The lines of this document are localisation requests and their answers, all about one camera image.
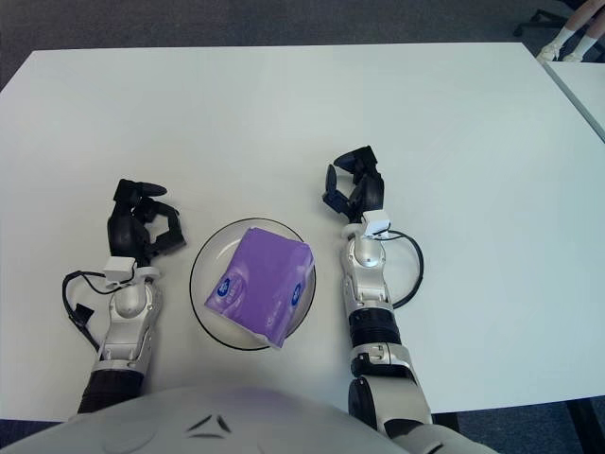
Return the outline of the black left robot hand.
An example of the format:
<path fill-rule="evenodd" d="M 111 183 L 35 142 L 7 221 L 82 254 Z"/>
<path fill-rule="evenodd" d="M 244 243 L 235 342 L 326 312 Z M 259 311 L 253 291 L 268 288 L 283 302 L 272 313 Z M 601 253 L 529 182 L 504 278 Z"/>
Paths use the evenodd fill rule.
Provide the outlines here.
<path fill-rule="evenodd" d="M 186 244 L 179 212 L 156 200 L 166 194 L 167 189 L 155 183 L 119 181 L 107 224 L 112 256 L 131 257 L 139 268 L 148 267 L 155 257 L 172 253 Z M 166 218 L 168 230 L 151 240 L 147 225 L 158 216 Z"/>

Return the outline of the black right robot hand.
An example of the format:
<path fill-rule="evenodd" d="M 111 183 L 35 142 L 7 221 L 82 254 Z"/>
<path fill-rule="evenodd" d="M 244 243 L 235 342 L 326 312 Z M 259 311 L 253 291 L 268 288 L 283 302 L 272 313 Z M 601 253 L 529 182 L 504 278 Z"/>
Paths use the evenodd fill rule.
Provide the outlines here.
<path fill-rule="evenodd" d="M 370 146 L 337 157 L 327 167 L 322 201 L 336 213 L 344 215 L 350 223 L 361 223 L 365 212 L 382 210 L 385 184 L 376 166 L 377 159 Z M 354 190 L 350 196 L 337 189 L 337 167 L 353 177 Z"/>

